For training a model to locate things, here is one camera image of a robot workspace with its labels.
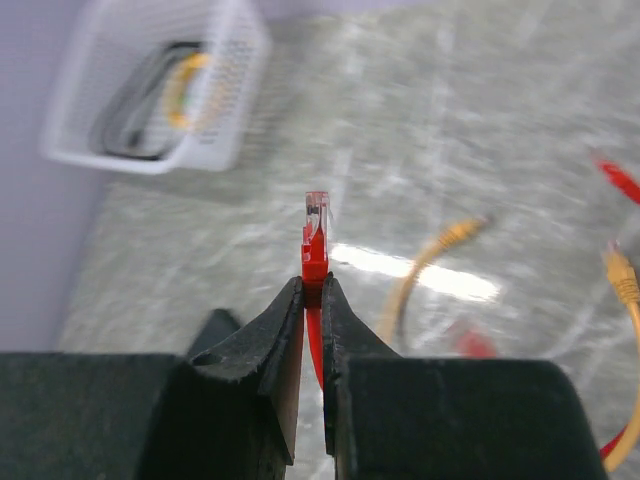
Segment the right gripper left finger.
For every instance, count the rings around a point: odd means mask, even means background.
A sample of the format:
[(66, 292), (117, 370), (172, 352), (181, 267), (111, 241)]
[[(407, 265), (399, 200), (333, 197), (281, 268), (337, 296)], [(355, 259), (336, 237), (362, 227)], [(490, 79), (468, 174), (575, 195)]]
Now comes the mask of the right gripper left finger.
[(5, 479), (281, 479), (294, 461), (303, 289), (194, 358), (5, 353)]

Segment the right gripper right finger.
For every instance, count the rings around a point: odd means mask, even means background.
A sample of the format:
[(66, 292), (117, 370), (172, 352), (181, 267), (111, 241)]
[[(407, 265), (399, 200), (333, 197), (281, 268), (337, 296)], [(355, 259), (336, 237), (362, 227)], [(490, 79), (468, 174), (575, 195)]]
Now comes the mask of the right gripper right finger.
[(339, 479), (603, 479), (579, 396), (554, 363), (412, 358), (322, 293), (326, 450)]

